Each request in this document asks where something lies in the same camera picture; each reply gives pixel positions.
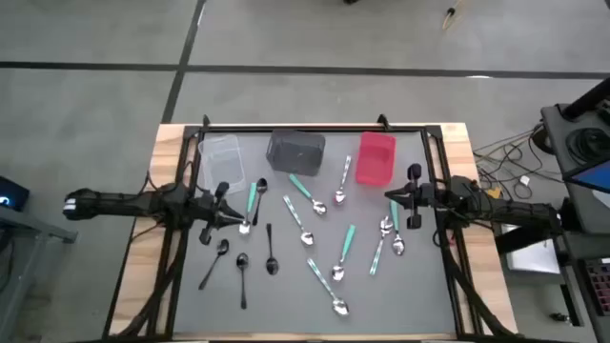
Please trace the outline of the blue laptop screen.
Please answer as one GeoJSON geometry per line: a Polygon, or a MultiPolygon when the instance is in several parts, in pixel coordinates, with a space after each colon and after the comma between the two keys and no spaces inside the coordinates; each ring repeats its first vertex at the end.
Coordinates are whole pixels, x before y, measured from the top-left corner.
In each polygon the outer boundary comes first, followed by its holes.
{"type": "Polygon", "coordinates": [[[577,167],[566,173],[563,180],[591,190],[610,193],[610,159],[577,167]]]}

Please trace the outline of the black device with blue light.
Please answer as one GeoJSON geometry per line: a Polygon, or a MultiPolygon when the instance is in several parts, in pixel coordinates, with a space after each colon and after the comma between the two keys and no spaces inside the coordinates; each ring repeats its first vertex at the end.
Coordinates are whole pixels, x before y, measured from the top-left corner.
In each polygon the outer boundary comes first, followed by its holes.
{"type": "Polygon", "coordinates": [[[0,176],[0,206],[10,208],[17,212],[24,210],[29,199],[30,190],[0,176]]]}

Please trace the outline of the black pole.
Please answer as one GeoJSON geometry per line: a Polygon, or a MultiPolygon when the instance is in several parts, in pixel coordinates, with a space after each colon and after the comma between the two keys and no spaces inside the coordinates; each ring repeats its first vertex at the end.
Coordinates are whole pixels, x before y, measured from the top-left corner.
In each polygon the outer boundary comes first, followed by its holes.
{"type": "Polygon", "coordinates": [[[568,121],[575,121],[588,111],[592,111],[607,97],[610,97],[610,77],[604,79],[590,91],[564,108],[560,114],[568,121]]]}

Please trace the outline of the dark grey translucent container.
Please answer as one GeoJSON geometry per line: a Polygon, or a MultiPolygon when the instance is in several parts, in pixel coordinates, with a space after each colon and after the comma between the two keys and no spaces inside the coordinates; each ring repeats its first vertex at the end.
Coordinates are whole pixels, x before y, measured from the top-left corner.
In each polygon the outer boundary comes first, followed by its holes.
{"type": "Polygon", "coordinates": [[[272,169],[305,176],[316,176],[320,170],[326,145],[321,133],[275,130],[266,150],[272,169]]]}

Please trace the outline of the red plastic container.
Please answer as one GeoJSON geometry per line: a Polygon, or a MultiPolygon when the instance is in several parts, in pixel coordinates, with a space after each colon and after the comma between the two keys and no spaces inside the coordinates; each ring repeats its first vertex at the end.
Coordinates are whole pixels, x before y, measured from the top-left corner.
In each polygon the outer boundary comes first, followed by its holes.
{"type": "Polygon", "coordinates": [[[392,135],[373,131],[361,134],[356,182],[375,187],[389,185],[394,174],[396,149],[397,140],[392,135]]]}

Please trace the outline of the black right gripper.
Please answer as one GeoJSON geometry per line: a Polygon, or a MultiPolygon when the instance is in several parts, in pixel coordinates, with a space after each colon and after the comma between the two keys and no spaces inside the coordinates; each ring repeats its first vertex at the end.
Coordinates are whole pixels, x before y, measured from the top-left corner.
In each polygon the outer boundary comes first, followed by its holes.
{"type": "Polygon", "coordinates": [[[418,212],[419,206],[430,206],[435,202],[435,196],[433,195],[434,187],[430,184],[423,184],[420,186],[418,180],[422,175],[421,165],[418,163],[412,164],[407,169],[407,177],[409,182],[402,187],[394,190],[386,191],[384,194],[391,201],[396,202],[401,208],[408,208],[408,197],[401,196],[408,192],[411,203],[409,205],[410,215],[407,218],[408,229],[420,229],[421,228],[421,215],[418,212]]]}

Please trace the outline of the keyboard with coloured keys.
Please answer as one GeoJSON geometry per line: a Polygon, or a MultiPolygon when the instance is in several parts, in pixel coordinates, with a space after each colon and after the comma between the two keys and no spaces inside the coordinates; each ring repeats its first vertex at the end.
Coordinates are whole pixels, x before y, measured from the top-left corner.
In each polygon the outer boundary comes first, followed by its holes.
{"type": "Polygon", "coordinates": [[[610,257],[586,259],[583,266],[597,313],[610,316],[610,257]]]}

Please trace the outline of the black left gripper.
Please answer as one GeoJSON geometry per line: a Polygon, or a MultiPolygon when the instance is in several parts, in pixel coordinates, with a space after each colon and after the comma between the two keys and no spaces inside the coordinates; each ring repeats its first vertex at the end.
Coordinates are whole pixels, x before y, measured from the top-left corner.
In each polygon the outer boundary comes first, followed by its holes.
{"type": "MultiPolygon", "coordinates": [[[[206,227],[203,228],[199,234],[199,242],[203,245],[210,244],[210,231],[219,215],[220,203],[224,200],[228,189],[229,183],[223,181],[218,184],[214,192],[207,189],[200,189],[201,194],[190,201],[190,216],[193,219],[206,222],[206,227]]],[[[242,214],[234,210],[227,202],[221,203],[221,212],[230,217],[221,216],[219,218],[220,228],[240,225],[244,222],[243,218],[232,218],[242,217],[242,214]]]]}

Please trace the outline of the grey equipment cart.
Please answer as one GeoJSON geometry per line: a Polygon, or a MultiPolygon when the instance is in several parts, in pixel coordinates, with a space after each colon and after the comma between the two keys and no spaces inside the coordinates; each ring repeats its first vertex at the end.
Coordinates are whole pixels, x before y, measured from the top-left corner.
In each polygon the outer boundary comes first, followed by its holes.
{"type": "MultiPolygon", "coordinates": [[[[599,128],[610,135],[610,127],[595,114],[584,114],[576,122],[565,120],[556,105],[540,110],[544,127],[562,173],[576,169],[579,164],[570,156],[566,137],[577,129],[599,128]]],[[[590,234],[610,234],[610,208],[594,195],[593,191],[579,185],[566,183],[565,187],[573,204],[581,230],[590,234]]]]}

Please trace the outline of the clear plastic container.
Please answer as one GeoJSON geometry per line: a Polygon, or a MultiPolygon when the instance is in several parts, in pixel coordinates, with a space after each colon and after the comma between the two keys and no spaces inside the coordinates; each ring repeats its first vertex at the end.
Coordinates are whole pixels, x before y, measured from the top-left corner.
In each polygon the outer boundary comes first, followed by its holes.
{"type": "Polygon", "coordinates": [[[246,177],[236,135],[206,134],[197,147],[201,155],[199,182],[203,188],[213,191],[221,182],[227,182],[227,194],[246,189],[246,177]]]}

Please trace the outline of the grey side table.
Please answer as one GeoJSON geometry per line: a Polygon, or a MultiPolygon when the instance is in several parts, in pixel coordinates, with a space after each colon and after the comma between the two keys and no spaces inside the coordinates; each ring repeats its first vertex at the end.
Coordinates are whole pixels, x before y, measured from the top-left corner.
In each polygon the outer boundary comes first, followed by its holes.
{"type": "Polygon", "coordinates": [[[7,267],[0,266],[0,343],[9,343],[16,316],[31,285],[43,251],[51,238],[75,242],[77,232],[45,223],[33,216],[0,207],[0,233],[7,233],[7,267]]]}

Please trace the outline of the teal handled silver spoon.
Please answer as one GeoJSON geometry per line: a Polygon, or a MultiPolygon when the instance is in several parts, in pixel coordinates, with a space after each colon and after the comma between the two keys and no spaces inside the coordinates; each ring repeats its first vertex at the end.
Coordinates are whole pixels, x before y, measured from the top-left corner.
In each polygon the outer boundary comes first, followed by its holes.
{"type": "Polygon", "coordinates": [[[322,216],[328,212],[326,205],[323,202],[316,200],[294,174],[290,173],[289,179],[293,185],[297,187],[299,191],[312,203],[313,211],[317,215],[322,216]]]}
{"type": "Polygon", "coordinates": [[[405,252],[405,242],[399,234],[398,203],[394,200],[390,201],[390,213],[395,230],[395,238],[392,244],[392,249],[396,255],[402,256],[405,252]]]}
{"type": "Polygon", "coordinates": [[[351,224],[346,232],[339,260],[337,264],[333,266],[331,271],[332,279],[335,282],[341,281],[344,277],[344,262],[352,245],[355,233],[356,226],[354,224],[351,224]]]}
{"type": "Polygon", "coordinates": [[[250,189],[249,189],[248,200],[246,203],[246,211],[244,214],[244,220],[238,227],[238,232],[241,235],[248,235],[250,233],[251,222],[250,222],[249,216],[250,216],[250,212],[254,206],[255,196],[256,196],[256,183],[253,182],[250,185],[250,189]]]}

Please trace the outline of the white box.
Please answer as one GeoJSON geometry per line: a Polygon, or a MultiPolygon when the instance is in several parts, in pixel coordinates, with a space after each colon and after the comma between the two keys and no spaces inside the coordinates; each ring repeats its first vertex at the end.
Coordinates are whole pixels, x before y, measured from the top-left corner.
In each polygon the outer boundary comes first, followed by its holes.
{"type": "Polygon", "coordinates": [[[552,239],[505,254],[508,269],[516,272],[560,274],[552,239]]]}

